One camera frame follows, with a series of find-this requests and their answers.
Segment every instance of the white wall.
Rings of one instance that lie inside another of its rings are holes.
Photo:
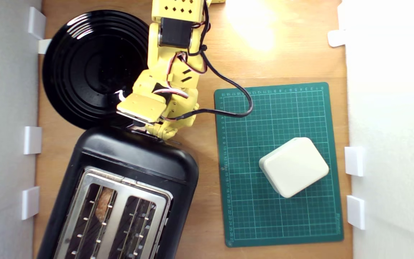
[[[343,2],[350,146],[366,149],[354,259],[414,258],[414,1]]]
[[[0,0],[0,259],[32,257],[33,222],[21,220],[22,191],[35,182],[35,157],[23,155],[24,126],[36,126],[38,110],[30,6],[41,0]]]

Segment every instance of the black cable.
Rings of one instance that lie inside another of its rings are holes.
[[[204,51],[207,50],[207,46],[205,46],[202,43],[204,42],[205,34],[210,29],[210,26],[209,26],[210,25],[210,23],[209,23],[209,13],[208,13],[208,8],[207,8],[207,2],[204,2],[204,14],[205,14],[205,17],[206,18],[205,18],[204,29],[202,30],[202,34],[201,34],[201,44],[200,44],[199,51],[197,52],[197,54],[189,54],[189,53],[188,54],[190,56],[196,56],[196,55],[200,54],[201,57],[202,57],[202,59],[204,59],[204,62],[207,65],[207,67],[210,68],[212,70],[212,72],[217,77],[220,77],[221,79],[223,79],[226,82],[232,84],[237,89],[239,89],[241,92],[243,92],[243,94],[245,95],[245,97],[247,98],[247,101],[248,101],[248,110],[246,112],[244,112],[244,113],[231,113],[231,112],[227,112],[225,110],[198,109],[198,110],[193,110],[192,112],[184,113],[183,115],[180,115],[178,117],[168,118],[169,120],[181,120],[181,119],[185,119],[185,118],[191,117],[191,116],[196,115],[196,114],[199,114],[199,113],[213,113],[213,114],[224,115],[224,116],[228,116],[228,117],[243,118],[243,117],[249,115],[252,112],[252,110],[253,110],[252,97],[247,92],[247,90],[245,90],[243,87],[241,87],[238,83],[232,81],[228,77],[225,77],[220,72],[218,72],[217,69],[215,69],[213,67],[213,65],[210,63],[210,61],[208,60],[207,56],[205,55]]]
[[[202,28],[201,40],[200,40],[200,43],[199,43],[199,50],[196,53],[189,53],[189,51],[188,51],[189,56],[197,56],[197,55],[201,54],[201,52],[203,51],[203,46],[204,46],[204,38],[207,34],[207,31],[210,31],[210,17],[209,17],[209,13],[208,13],[207,1],[204,1],[204,15],[205,15],[206,18],[205,18],[205,21],[204,21],[205,22],[204,23],[204,28]]]

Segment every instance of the white box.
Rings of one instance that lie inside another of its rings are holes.
[[[274,190],[290,198],[328,174],[329,168],[309,138],[294,138],[262,157],[259,166]]]

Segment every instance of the black plate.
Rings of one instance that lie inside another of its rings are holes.
[[[79,128],[125,126],[116,113],[118,90],[127,96],[147,69],[149,26],[116,10],[84,13],[52,38],[43,63],[43,83],[55,110]]]

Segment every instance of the wire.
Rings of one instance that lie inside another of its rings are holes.
[[[207,67],[210,68],[212,70],[212,72],[217,77],[220,77],[221,79],[225,80],[226,82],[230,83],[231,85],[233,85],[237,89],[239,89],[245,95],[245,97],[247,98],[247,101],[248,101],[248,110],[246,112],[244,112],[244,113],[231,113],[231,112],[227,112],[225,110],[198,109],[198,110],[193,110],[193,111],[188,112],[188,113],[184,113],[183,115],[180,115],[178,117],[174,117],[174,118],[164,118],[165,120],[169,120],[169,121],[181,120],[181,119],[185,119],[185,118],[191,117],[191,116],[196,115],[196,114],[199,114],[199,113],[213,113],[213,114],[224,115],[224,116],[228,116],[228,117],[243,118],[243,117],[249,115],[252,112],[252,110],[253,110],[252,97],[247,92],[247,90],[245,90],[245,88],[241,87],[238,83],[232,81],[228,77],[225,77],[220,72],[218,72],[217,69],[215,69],[213,67],[213,65],[210,63],[210,61],[208,60],[207,56],[205,55],[204,51],[207,50],[207,46],[205,46],[203,44],[203,42],[204,42],[205,34],[210,29],[210,26],[206,26],[206,24],[210,25],[210,23],[209,23],[209,13],[208,13],[207,2],[204,2],[204,15],[205,15],[205,23],[204,23],[204,29],[202,30],[202,34],[201,34],[201,43],[200,43],[199,51],[197,51],[196,53],[193,53],[193,54],[188,53],[188,56],[196,56],[196,55],[199,55],[200,54],[201,57],[202,57],[202,59],[204,60],[204,64],[206,64]]]
[[[163,89],[156,90],[153,93],[154,94],[171,93],[171,94],[175,94],[175,95],[180,95],[181,97],[184,97],[184,98],[189,97],[189,95],[187,93],[185,93],[184,91],[182,91],[180,89],[176,89],[176,88],[163,88]]]
[[[179,52],[179,53],[180,55],[178,56],[178,58],[180,59],[181,62],[183,62],[184,64],[186,64],[186,66],[188,66],[189,70],[199,75],[203,75],[207,72],[207,66],[206,66],[205,60],[202,61],[202,67],[204,69],[202,71],[199,71],[195,69],[194,67],[192,67],[190,64],[188,64],[188,54],[186,52]]]
[[[204,38],[207,34],[207,31],[210,31],[210,17],[209,17],[209,13],[208,13],[208,6],[207,6],[207,1],[204,0],[204,16],[205,16],[205,21],[204,21],[204,28],[202,29],[202,33],[201,33],[201,40],[199,43],[199,50],[196,53],[189,53],[189,56],[197,56],[199,55],[202,51],[206,50],[206,48],[203,48],[204,46]]]

